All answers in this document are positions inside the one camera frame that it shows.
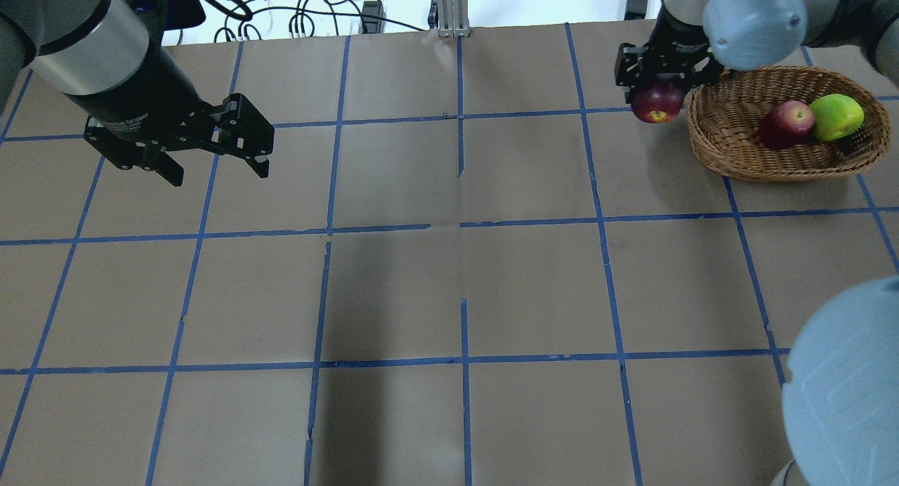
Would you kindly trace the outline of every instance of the red apple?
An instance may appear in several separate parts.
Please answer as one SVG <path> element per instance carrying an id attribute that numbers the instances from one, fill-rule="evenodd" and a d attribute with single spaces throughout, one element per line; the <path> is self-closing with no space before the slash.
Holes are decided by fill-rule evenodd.
<path id="1" fill-rule="evenodd" d="M 630 103 L 634 115 L 643 122 L 670 122 L 677 117 L 687 96 L 678 79 L 656 79 L 636 90 Z"/>
<path id="2" fill-rule="evenodd" d="M 815 114 L 803 102 L 791 100 L 761 120 L 759 138 L 768 149 L 783 150 L 800 143 L 815 126 Z"/>

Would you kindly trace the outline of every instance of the apple in gripper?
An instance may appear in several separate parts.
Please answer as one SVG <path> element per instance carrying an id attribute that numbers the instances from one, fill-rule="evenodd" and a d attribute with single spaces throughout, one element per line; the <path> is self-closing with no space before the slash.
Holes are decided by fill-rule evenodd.
<path id="1" fill-rule="evenodd" d="M 815 113 L 803 102 L 790 100 L 774 107 L 759 124 L 759 138 L 768 149 L 783 150 L 800 143 L 815 126 Z"/>
<path id="2" fill-rule="evenodd" d="M 855 133 L 865 121 L 865 111 L 850 96 L 822 96 L 809 106 L 815 113 L 812 134 L 823 143 Z"/>
<path id="3" fill-rule="evenodd" d="M 630 109 L 643 122 L 670 122 L 677 117 L 687 96 L 680 79 L 656 79 L 635 91 Z"/>

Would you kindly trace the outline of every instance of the grid square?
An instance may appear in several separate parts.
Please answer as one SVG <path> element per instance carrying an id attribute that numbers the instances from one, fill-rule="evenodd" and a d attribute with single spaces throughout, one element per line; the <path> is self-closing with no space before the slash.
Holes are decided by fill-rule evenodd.
<path id="1" fill-rule="evenodd" d="M 768 484 L 790 460 L 770 357 L 627 362 L 646 486 Z"/>
<path id="2" fill-rule="evenodd" d="M 309 370 L 177 373 L 153 484 L 302 483 Z"/>
<path id="3" fill-rule="evenodd" d="M 462 231 L 472 355 L 615 352 L 595 224 Z"/>
<path id="4" fill-rule="evenodd" d="M 867 208 L 856 178 L 756 183 L 731 179 L 740 211 L 810 211 Z"/>
<path id="5" fill-rule="evenodd" d="M 893 127 L 899 127 L 899 102 L 884 102 Z M 865 173 L 865 184 L 878 207 L 899 207 L 899 136 L 893 135 L 890 150 Z"/>
<path id="6" fill-rule="evenodd" d="M 345 126 L 334 226 L 456 223 L 456 126 L 455 121 Z"/>
<path id="7" fill-rule="evenodd" d="M 19 408 L 22 390 L 25 389 L 27 375 L 0 375 L 0 438 L 6 444 L 7 435 L 13 427 L 15 412 Z"/>
<path id="8" fill-rule="evenodd" d="M 0 239 L 73 237 L 99 160 L 81 140 L 3 143 Z"/>
<path id="9" fill-rule="evenodd" d="M 587 116 L 603 214 L 729 213 L 720 176 L 690 149 L 686 115 L 646 124 L 631 112 Z"/>
<path id="10" fill-rule="evenodd" d="M 840 72 L 858 82 L 874 96 L 899 95 L 899 89 L 890 82 L 890 79 L 874 71 L 858 47 L 844 45 L 809 48 L 808 54 L 816 67 Z"/>
<path id="11" fill-rule="evenodd" d="M 318 236 L 205 240 L 178 361 L 315 359 L 323 264 Z"/>
<path id="12" fill-rule="evenodd" d="M 161 373 L 36 376 L 4 486 L 142 484 L 164 384 Z"/>
<path id="13" fill-rule="evenodd" d="M 41 367 L 167 365 L 193 240 L 78 246 Z"/>
<path id="14" fill-rule="evenodd" d="M 609 223 L 628 351 L 768 348 L 731 219 Z"/>
<path id="15" fill-rule="evenodd" d="M 562 25 L 490 28 L 462 41 L 465 114 L 578 108 Z"/>
<path id="16" fill-rule="evenodd" d="M 135 166 L 125 171 L 103 163 L 84 221 L 85 237 L 196 233 L 206 201 L 212 154 L 189 150 L 173 154 L 184 167 L 184 184 L 170 185 L 155 172 Z"/>
<path id="17" fill-rule="evenodd" d="M 895 275 L 870 214 L 747 218 L 744 226 L 780 348 L 840 291 Z"/>
<path id="18" fill-rule="evenodd" d="M 456 357 L 459 229 L 334 237 L 324 360 Z"/>
<path id="19" fill-rule="evenodd" d="M 457 364 L 323 370 L 310 484 L 463 484 L 461 394 Z"/>
<path id="20" fill-rule="evenodd" d="M 238 43 L 232 41 L 178 45 L 166 47 L 166 51 L 193 83 L 199 97 L 216 105 L 228 96 L 228 89 L 231 89 L 237 47 Z"/>
<path id="21" fill-rule="evenodd" d="M 68 245 L 0 248 L 0 368 L 31 367 L 68 250 Z"/>
<path id="22" fill-rule="evenodd" d="M 456 114 L 456 39 L 436 29 L 354 36 L 344 119 Z"/>
<path id="23" fill-rule="evenodd" d="M 571 25 L 577 51 L 578 73 L 584 89 L 584 106 L 626 106 L 624 89 L 615 83 L 614 57 L 620 44 L 642 46 L 649 40 L 655 19 L 638 21 L 579 22 Z"/>
<path id="24" fill-rule="evenodd" d="M 633 484 L 619 364 L 472 364 L 471 454 L 475 484 Z"/>
<path id="25" fill-rule="evenodd" d="M 343 38 L 245 42 L 235 91 L 245 92 L 272 124 L 334 121 L 344 42 Z"/>
<path id="26" fill-rule="evenodd" d="M 47 115 L 47 112 L 53 112 L 53 115 Z M 86 122 L 87 112 L 33 73 L 6 136 L 80 135 L 84 133 Z"/>
<path id="27" fill-rule="evenodd" d="M 596 217 L 578 115 L 465 123 L 463 220 Z"/>
<path id="28" fill-rule="evenodd" d="M 221 157 L 206 231 L 327 227 L 333 156 L 334 128 L 315 127 L 275 132 L 268 178 L 241 159 Z"/>

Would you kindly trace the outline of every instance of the blue tape line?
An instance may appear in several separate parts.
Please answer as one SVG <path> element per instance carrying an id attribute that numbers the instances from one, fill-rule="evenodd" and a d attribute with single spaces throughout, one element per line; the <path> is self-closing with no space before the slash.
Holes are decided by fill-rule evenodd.
<path id="1" fill-rule="evenodd" d="M 334 196 L 337 193 L 337 165 L 340 163 L 340 136 L 343 128 L 343 99 L 346 96 L 346 70 L 350 62 L 350 37 L 343 43 L 343 67 L 340 72 L 340 93 L 337 96 L 337 123 L 334 125 L 334 156 L 331 159 L 331 189 L 328 191 L 327 234 L 334 233 Z"/>
<path id="2" fill-rule="evenodd" d="M 322 263 L 322 288 L 318 296 L 318 324 L 315 328 L 315 367 L 312 370 L 312 384 L 309 387 L 309 416 L 306 420 L 306 454 L 304 456 L 304 486 L 309 486 L 309 473 L 312 471 L 312 432 L 315 430 L 315 408 L 318 406 L 318 376 L 322 361 L 322 345 L 324 343 L 324 314 L 328 301 L 328 279 L 331 274 L 331 242 L 324 244 L 324 262 Z"/>
<path id="3" fill-rule="evenodd" d="M 31 135 L 27 137 L 9 137 L 4 138 L 7 143 L 26 143 L 33 140 L 74 140 L 74 138 L 83 138 L 84 135 L 71 133 L 67 135 Z"/>
<path id="4" fill-rule="evenodd" d="M 157 457 L 159 455 L 159 444 L 163 438 L 163 427 L 166 425 L 166 412 L 168 410 L 168 400 L 171 396 L 171 384 L 174 381 L 174 372 L 176 371 L 176 365 L 178 364 L 178 353 L 181 350 L 181 338 L 184 333 L 184 321 L 179 320 L 178 322 L 178 331 L 174 336 L 174 346 L 171 348 L 171 359 L 169 360 L 168 367 L 166 368 L 166 388 L 163 390 L 163 400 L 162 403 L 159 404 L 159 416 L 157 417 L 157 429 L 153 433 L 153 447 L 150 449 L 150 461 L 147 466 L 147 480 L 145 480 L 145 486 L 151 486 L 153 484 L 153 475 L 157 470 Z"/>
<path id="5" fill-rule="evenodd" d="M 661 351 L 648 353 L 627 353 L 627 359 L 684 359 L 684 358 L 729 358 L 766 357 L 771 349 L 720 349 L 711 351 Z"/>
<path id="6" fill-rule="evenodd" d="M 574 217 L 565 219 L 525 219 L 512 221 L 475 221 L 460 223 L 460 228 L 492 228 L 497 226 L 536 226 L 541 224 L 590 224 L 597 223 L 594 217 Z"/>
<path id="7" fill-rule="evenodd" d="M 680 221 L 693 219 L 720 219 L 733 217 L 731 213 L 703 213 L 703 214 L 648 214 L 648 215 L 619 215 L 603 218 L 605 223 L 631 223 L 632 221 Z"/>
<path id="8" fill-rule="evenodd" d="M 587 114 L 605 114 L 605 112 L 630 112 L 630 110 L 630 107 L 604 107 L 584 109 Z"/>
<path id="9" fill-rule="evenodd" d="M 758 357 L 759 355 L 788 355 L 789 348 L 770 349 L 713 349 L 694 351 L 646 351 L 625 353 L 627 359 L 681 359 L 710 357 Z M 482 355 L 482 357 L 421 357 L 384 360 L 294 361 L 294 362 L 232 362 L 232 364 L 177 364 L 178 372 L 243 372 L 263 370 L 308 370 L 314 368 L 389 368 L 420 367 L 420 365 L 492 364 L 493 362 L 569 362 L 617 361 L 617 353 L 581 353 L 574 355 Z M 48 374 L 145 374 L 167 372 L 170 365 L 139 364 L 124 367 L 39 367 L 35 375 Z M 30 368 L 4 368 L 0 375 L 27 375 Z"/>
<path id="10" fill-rule="evenodd" d="M 430 224 L 392 224 L 388 226 L 349 226 L 334 228 L 334 233 L 373 233 L 375 231 L 427 230 Z"/>
<path id="11" fill-rule="evenodd" d="M 812 57 L 808 54 L 808 48 L 806 48 L 805 45 L 800 45 L 799 48 L 802 51 L 802 57 L 806 59 L 806 64 L 810 67 L 815 66 L 812 64 Z"/>
<path id="12" fill-rule="evenodd" d="M 28 83 L 31 82 L 33 74 L 34 70 L 28 70 L 25 80 L 22 81 L 22 88 L 19 89 L 19 96 L 16 96 L 13 108 L 9 111 L 9 119 L 6 120 L 6 125 L 3 127 L 3 133 L 0 133 L 0 144 L 8 140 L 6 134 L 9 133 L 10 126 L 13 125 L 13 119 L 15 119 L 16 112 L 19 112 L 19 105 L 22 104 L 22 98 L 25 98 L 25 89 L 28 87 Z M 0 466 L 0 473 L 3 473 L 2 466 Z"/>
<path id="13" fill-rule="evenodd" d="M 196 240 L 196 233 L 176 233 L 169 235 L 125 235 L 121 237 L 85 237 L 78 239 L 80 244 L 97 244 L 104 242 L 159 242 L 160 240 Z"/>
<path id="14" fill-rule="evenodd" d="M 466 119 L 503 119 L 507 117 L 542 117 L 546 115 L 581 114 L 580 110 L 539 110 L 532 112 L 486 112 L 486 114 L 465 114 Z"/>
<path id="15" fill-rule="evenodd" d="M 812 209 L 808 211 L 760 211 L 760 213 L 744 213 L 741 217 L 789 217 L 799 215 L 838 215 L 838 214 L 867 214 L 870 210 L 863 208 L 852 209 Z"/>
<path id="16" fill-rule="evenodd" d="M 616 361 L 617 353 L 584 353 L 578 355 L 485 355 L 469 357 L 468 362 L 489 364 L 489 362 L 553 362 L 553 361 Z"/>
<path id="17" fill-rule="evenodd" d="M 395 122 L 430 122 L 430 121 L 446 121 L 453 119 L 452 115 L 425 115 L 421 117 L 385 117 L 381 119 L 355 119 L 345 120 L 343 124 L 394 124 Z"/>
<path id="18" fill-rule="evenodd" d="M 777 381 L 784 386 L 786 377 L 784 377 L 783 365 L 780 364 L 780 357 L 777 355 L 777 341 L 774 339 L 774 332 L 771 330 L 770 319 L 768 319 L 768 308 L 765 306 L 765 298 L 761 295 L 761 284 L 759 284 L 759 276 L 755 271 L 755 264 L 752 262 L 752 252 L 749 249 L 749 242 L 746 239 L 746 230 L 742 226 L 742 214 L 736 204 L 736 198 L 733 196 L 733 187 L 729 178 L 722 178 L 725 183 L 725 189 L 728 191 L 728 201 L 733 211 L 733 222 L 736 223 L 736 231 L 740 236 L 740 244 L 742 246 L 742 255 L 746 260 L 746 268 L 749 271 L 750 279 L 752 279 L 752 291 L 755 291 L 755 301 L 759 307 L 761 314 L 761 324 L 764 326 L 765 335 L 768 337 L 768 349 L 771 352 L 771 358 L 774 360 L 774 370 L 777 371 Z"/>
<path id="19" fill-rule="evenodd" d="M 871 209 L 868 208 L 849 208 L 849 209 L 813 209 L 808 211 L 741 211 L 741 217 L 784 217 L 784 216 L 813 216 L 813 215 L 832 215 L 832 214 L 869 214 Z M 885 214 L 899 213 L 899 207 L 877 207 L 877 211 Z M 646 214 L 646 215 L 624 215 L 610 216 L 603 218 L 604 223 L 629 223 L 629 221 L 683 221 L 683 220 L 700 220 L 700 219 L 721 219 L 732 218 L 733 213 L 699 213 L 699 214 Z M 590 224 L 597 223 L 597 219 L 593 217 L 574 217 L 574 218 L 556 218 L 556 219 L 525 219 L 525 220 L 507 220 L 507 221 L 465 221 L 460 223 L 460 228 L 492 228 L 500 226 L 535 226 L 543 224 Z M 351 226 L 343 228 L 334 228 L 332 233 L 366 233 L 374 231 L 403 231 L 403 230 L 427 230 L 431 224 L 391 224 L 384 226 Z M 327 234 L 325 228 L 312 228 L 309 230 L 250 230 L 250 231 L 218 231 L 213 233 L 204 233 L 205 239 L 231 239 L 231 237 L 280 237 L 290 235 L 324 235 Z M 162 235 L 124 235 L 118 237 L 81 237 L 77 242 L 80 244 L 101 243 L 101 242 L 163 242 L 164 240 L 194 240 L 199 237 L 199 233 L 173 233 Z M 0 240 L 0 247 L 3 246 L 32 246 L 32 245 L 48 245 L 48 244 L 71 244 L 76 242 L 75 239 L 19 239 L 19 240 Z"/>
<path id="20" fill-rule="evenodd" d="M 464 98 L 465 87 L 462 83 L 462 37 L 456 37 L 456 98 L 458 99 L 459 108 L 457 109 L 457 138 L 459 144 L 459 172 L 456 176 L 461 176 L 465 171 L 465 129 L 462 121 L 465 119 L 465 106 L 462 102 Z"/>
<path id="21" fill-rule="evenodd" d="M 218 233 L 206 233 L 207 239 L 235 239 L 236 237 L 286 237 L 290 235 L 324 235 L 324 228 L 310 230 L 258 230 L 258 231 L 221 231 Z"/>
<path id="22" fill-rule="evenodd" d="M 867 184 L 865 183 L 865 179 L 862 176 L 856 176 L 858 179 L 858 185 L 861 187 L 861 192 L 865 194 L 865 201 L 867 201 L 867 205 L 870 207 L 868 211 L 872 215 L 874 215 L 874 221 L 877 223 L 877 229 L 880 230 L 880 236 L 884 239 L 884 245 L 886 246 L 886 252 L 890 255 L 890 260 L 893 262 L 893 268 L 895 268 L 896 272 L 899 272 L 899 258 L 896 258 L 896 251 L 893 249 L 893 243 L 890 241 L 890 235 L 886 232 L 886 225 L 884 225 L 883 218 L 880 217 L 879 211 L 877 211 L 877 206 L 874 205 L 874 198 L 871 195 L 871 192 L 867 189 Z"/>
<path id="23" fill-rule="evenodd" d="M 237 57 L 234 59 L 234 71 L 231 72 L 231 85 L 228 87 L 228 95 L 234 93 L 237 88 L 237 74 L 240 73 L 240 61 L 244 58 L 244 42 L 237 45 Z"/>
<path id="24" fill-rule="evenodd" d="M 640 457 L 638 445 L 636 445 L 636 429 L 634 426 L 634 413 L 630 403 L 630 386 L 627 381 L 627 368 L 624 342 L 621 338 L 621 324 L 619 322 L 619 313 L 617 313 L 617 300 L 615 298 L 615 282 L 612 277 L 611 262 L 609 259 L 609 243 L 606 239 L 606 227 L 603 216 L 603 204 L 598 194 L 598 186 L 596 185 L 596 169 L 593 165 L 593 144 L 590 141 L 590 127 L 587 124 L 587 109 L 584 106 L 584 87 L 581 84 L 581 72 L 578 70 L 577 53 L 575 52 L 575 40 L 571 35 L 571 25 L 565 23 L 565 38 L 568 40 L 568 50 L 571 53 L 572 69 L 575 71 L 575 86 L 577 87 L 577 102 L 581 112 L 581 127 L 584 130 L 584 147 L 587 155 L 587 169 L 590 173 L 591 191 L 593 191 L 593 204 L 596 207 L 596 217 L 598 229 L 600 230 L 600 248 L 603 252 L 603 268 L 606 275 L 606 288 L 609 291 L 609 304 L 612 315 L 612 326 L 615 330 L 615 349 L 617 360 L 619 360 L 619 372 L 621 378 L 621 396 L 625 409 L 625 420 L 627 424 L 627 439 L 630 444 L 630 457 L 634 468 L 634 480 L 636 486 L 643 486 L 643 473 L 640 467 Z"/>
<path id="25" fill-rule="evenodd" d="M 36 374 L 147 374 L 167 371 L 168 367 L 163 364 L 139 364 L 125 367 L 43 367 L 38 368 Z"/>
<path id="26" fill-rule="evenodd" d="M 468 299 L 463 298 L 462 316 L 462 424 L 465 445 L 465 486 L 471 486 L 471 383 L 468 364 Z"/>
<path id="27" fill-rule="evenodd" d="M 49 244 L 71 244 L 74 239 L 33 239 L 33 240 L 0 240 L 2 246 L 46 246 Z"/>
<path id="28" fill-rule="evenodd" d="M 275 130 L 282 130 L 283 128 L 311 128 L 314 126 L 336 126 L 336 121 L 307 121 L 307 122 L 279 122 L 279 124 L 273 124 L 272 127 Z"/>
<path id="29" fill-rule="evenodd" d="M 247 370 L 305 370 L 313 368 L 311 361 L 292 362 L 232 362 L 232 364 L 180 364 L 176 372 L 243 372 Z"/>
<path id="30" fill-rule="evenodd" d="M 87 211 L 91 208 L 91 202 L 93 201 L 93 194 L 97 190 L 97 182 L 100 180 L 100 172 L 103 171 L 103 162 L 104 159 L 100 157 L 97 160 L 96 170 L 93 172 L 93 181 L 91 182 L 91 187 L 87 191 L 87 198 L 84 199 L 84 207 L 81 208 L 81 216 L 78 219 L 78 226 L 76 231 L 74 231 L 74 237 L 78 239 L 81 236 L 81 231 L 84 230 L 84 221 L 87 220 Z M 53 301 L 51 303 L 51 309 L 49 309 L 47 313 L 47 320 L 44 323 L 44 328 L 41 330 L 41 339 L 38 340 L 37 349 L 34 352 L 34 357 L 32 358 L 32 366 L 29 368 L 28 377 L 25 379 L 25 387 L 22 388 L 22 396 L 19 397 L 19 405 L 16 407 L 15 416 L 13 417 L 13 425 L 10 427 L 9 434 L 6 436 L 6 444 L 4 445 L 3 454 L 0 454 L 0 479 L 3 478 L 3 472 L 6 470 L 6 460 L 9 458 L 9 452 L 13 448 L 13 441 L 15 439 L 15 433 L 19 429 L 19 423 L 22 421 L 22 413 L 25 411 L 25 403 L 28 402 L 28 395 L 32 391 L 32 383 L 34 381 L 34 375 L 37 373 L 38 364 L 41 362 L 41 355 L 44 352 L 44 346 L 47 345 L 47 338 L 49 332 L 51 332 L 51 326 L 53 325 L 53 319 L 55 317 L 55 312 L 59 306 L 59 299 L 62 297 L 63 288 L 65 288 L 65 280 L 68 278 L 68 271 L 72 267 L 72 259 L 74 258 L 74 250 L 76 250 L 78 244 L 77 242 L 73 242 L 72 246 L 68 249 L 68 255 L 65 257 L 65 265 L 62 268 L 62 274 L 59 275 L 59 283 L 57 284 L 57 290 L 53 295 Z"/>
<path id="31" fill-rule="evenodd" d="M 181 307 L 181 319 L 187 316 L 188 307 L 190 307 L 190 297 L 193 295 L 193 282 L 197 276 L 197 268 L 199 266 L 199 254 L 203 250 L 203 237 L 206 233 L 206 220 L 209 217 L 209 204 L 212 202 L 212 190 L 216 184 L 216 170 L 218 170 L 218 154 L 212 157 L 212 167 L 209 169 L 209 181 L 206 183 L 206 199 L 203 202 L 203 212 L 199 217 L 199 234 L 197 236 L 197 245 L 193 249 L 193 261 L 190 262 L 190 274 L 187 277 L 187 288 L 184 290 L 184 301 Z"/>

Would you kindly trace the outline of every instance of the white wall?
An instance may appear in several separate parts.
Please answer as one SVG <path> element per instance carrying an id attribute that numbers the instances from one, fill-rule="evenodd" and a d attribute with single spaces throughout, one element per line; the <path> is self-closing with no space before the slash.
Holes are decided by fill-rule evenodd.
<path id="1" fill-rule="evenodd" d="M 386 16 L 427 28 L 430 0 L 382 0 Z M 558 22 L 616 21 L 624 17 L 625 0 L 468 0 L 469 21 L 472 26 L 526 26 L 551 25 Z M 266 5 L 295 6 L 296 0 L 256 1 L 251 8 L 260 9 Z M 659 0 L 650 0 L 649 18 L 654 18 L 661 5 Z M 225 16 L 216 9 L 205 5 L 206 22 L 196 28 L 186 29 L 183 44 L 200 44 L 212 41 L 216 29 L 221 28 Z M 321 0 L 309 3 L 309 9 L 329 12 Z M 349 4 L 338 7 L 343 12 L 354 12 Z M 259 13 L 253 24 L 259 28 L 265 40 L 290 38 L 287 22 L 293 13 L 289 10 L 273 10 Z M 328 15 L 314 15 L 315 34 L 333 35 L 334 21 Z M 338 18 L 340 34 L 356 32 L 359 18 Z M 229 27 L 237 29 L 237 21 L 231 20 Z M 397 25 L 386 25 L 387 32 L 411 31 Z M 163 42 L 174 45 L 178 32 L 167 32 Z"/>

